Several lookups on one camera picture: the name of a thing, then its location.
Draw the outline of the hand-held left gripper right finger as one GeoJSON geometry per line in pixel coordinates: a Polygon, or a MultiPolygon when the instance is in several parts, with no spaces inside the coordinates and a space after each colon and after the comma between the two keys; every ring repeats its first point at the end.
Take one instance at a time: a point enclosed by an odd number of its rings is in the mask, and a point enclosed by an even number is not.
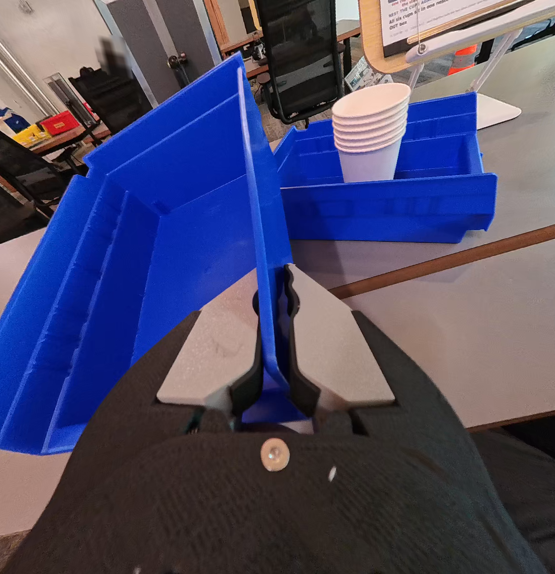
{"type": "Polygon", "coordinates": [[[284,267],[289,394],[307,417],[386,406],[395,395],[352,310],[296,265],[284,267]]]}

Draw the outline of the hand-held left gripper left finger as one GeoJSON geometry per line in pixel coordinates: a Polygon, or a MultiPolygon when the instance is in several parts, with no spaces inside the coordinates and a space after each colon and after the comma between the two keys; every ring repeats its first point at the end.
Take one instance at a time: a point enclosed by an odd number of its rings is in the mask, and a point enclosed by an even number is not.
{"type": "Polygon", "coordinates": [[[239,417],[261,395],[263,363],[257,283],[234,283],[204,305],[157,400],[239,417]]]}

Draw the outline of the blue plastic bin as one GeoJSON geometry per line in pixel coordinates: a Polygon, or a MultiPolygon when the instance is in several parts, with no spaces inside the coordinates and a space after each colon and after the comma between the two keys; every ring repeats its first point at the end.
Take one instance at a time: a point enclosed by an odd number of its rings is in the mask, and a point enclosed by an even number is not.
{"type": "Polygon", "coordinates": [[[483,168],[477,96],[411,104],[389,181],[344,183],[331,119],[291,128],[274,150],[289,238],[459,243],[487,231],[498,178],[483,168]]]}
{"type": "Polygon", "coordinates": [[[71,451],[125,372],[252,269],[277,374],[292,263],[276,159],[238,54],[88,154],[0,317],[0,449],[71,451]]]}

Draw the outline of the stack of nested white cups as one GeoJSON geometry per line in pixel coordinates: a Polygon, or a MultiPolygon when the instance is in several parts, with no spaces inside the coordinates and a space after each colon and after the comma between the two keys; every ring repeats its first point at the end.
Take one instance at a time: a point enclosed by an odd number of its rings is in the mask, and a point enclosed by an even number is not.
{"type": "Polygon", "coordinates": [[[332,131],[345,183],[392,180],[408,122],[411,89],[377,84],[332,107],[332,131]]]}

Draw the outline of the black mesh office chair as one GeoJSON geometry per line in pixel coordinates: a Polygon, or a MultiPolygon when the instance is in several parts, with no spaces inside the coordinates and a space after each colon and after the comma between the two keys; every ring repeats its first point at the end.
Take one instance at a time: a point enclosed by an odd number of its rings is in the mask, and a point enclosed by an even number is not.
{"type": "Polygon", "coordinates": [[[0,131],[0,176],[29,200],[47,222],[54,215],[51,206],[60,201],[71,178],[85,176],[87,172],[83,164],[59,171],[51,162],[0,131]]]}
{"type": "Polygon", "coordinates": [[[257,1],[270,114],[285,125],[324,112],[344,96],[335,1],[257,1]]]}

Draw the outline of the red storage bin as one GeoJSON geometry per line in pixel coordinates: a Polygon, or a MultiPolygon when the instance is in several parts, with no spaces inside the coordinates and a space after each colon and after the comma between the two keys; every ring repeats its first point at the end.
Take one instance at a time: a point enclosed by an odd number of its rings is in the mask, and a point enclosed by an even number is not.
{"type": "Polygon", "coordinates": [[[37,125],[39,125],[51,137],[82,127],[82,124],[68,110],[42,119],[37,123],[37,125]]]}

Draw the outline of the printed leaflet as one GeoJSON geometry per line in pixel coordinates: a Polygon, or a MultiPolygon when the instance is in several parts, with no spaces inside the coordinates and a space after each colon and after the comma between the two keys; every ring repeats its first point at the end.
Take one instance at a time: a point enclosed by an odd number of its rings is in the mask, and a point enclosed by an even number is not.
{"type": "Polygon", "coordinates": [[[389,74],[382,74],[373,69],[366,58],[362,56],[345,76],[345,87],[350,92],[355,92],[366,87],[393,83],[389,74]]]}

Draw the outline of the yellow storage bin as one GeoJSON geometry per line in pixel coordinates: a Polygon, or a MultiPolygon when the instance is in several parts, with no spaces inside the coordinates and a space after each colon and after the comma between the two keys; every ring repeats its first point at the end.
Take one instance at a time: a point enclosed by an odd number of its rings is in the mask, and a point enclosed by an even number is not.
{"type": "Polygon", "coordinates": [[[13,140],[27,148],[38,145],[39,143],[50,138],[52,138],[51,134],[45,130],[44,126],[41,124],[30,125],[19,133],[16,133],[16,135],[12,136],[13,140]]]}

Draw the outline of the white and wood document stand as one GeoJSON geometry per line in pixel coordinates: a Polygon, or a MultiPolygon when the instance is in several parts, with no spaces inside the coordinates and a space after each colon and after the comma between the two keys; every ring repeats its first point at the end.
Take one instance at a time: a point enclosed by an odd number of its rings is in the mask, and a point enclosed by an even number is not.
{"type": "Polygon", "coordinates": [[[476,95],[477,129],[516,119],[521,109],[479,93],[523,28],[555,16],[555,1],[510,1],[483,16],[450,27],[434,35],[423,33],[417,42],[412,39],[389,46],[385,50],[381,33],[381,1],[359,1],[362,48],[369,65],[383,74],[411,69],[409,87],[413,89],[425,63],[463,48],[499,37],[496,50],[480,75],[466,90],[476,95]]]}

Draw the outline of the orange traffic cone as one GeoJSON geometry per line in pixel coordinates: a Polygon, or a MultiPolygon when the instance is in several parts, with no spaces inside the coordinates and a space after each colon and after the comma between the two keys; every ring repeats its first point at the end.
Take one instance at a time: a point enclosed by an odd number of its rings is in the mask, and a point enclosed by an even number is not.
{"type": "Polygon", "coordinates": [[[474,44],[456,51],[447,75],[451,76],[465,69],[474,67],[477,47],[478,45],[474,44]]]}

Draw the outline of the printed instruction sheet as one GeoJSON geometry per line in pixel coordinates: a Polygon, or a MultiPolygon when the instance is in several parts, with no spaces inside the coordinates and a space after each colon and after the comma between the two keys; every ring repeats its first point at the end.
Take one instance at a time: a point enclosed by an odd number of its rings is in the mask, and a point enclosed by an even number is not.
{"type": "Polygon", "coordinates": [[[381,1],[381,33],[389,46],[423,33],[434,35],[510,4],[510,1],[381,1]]]}

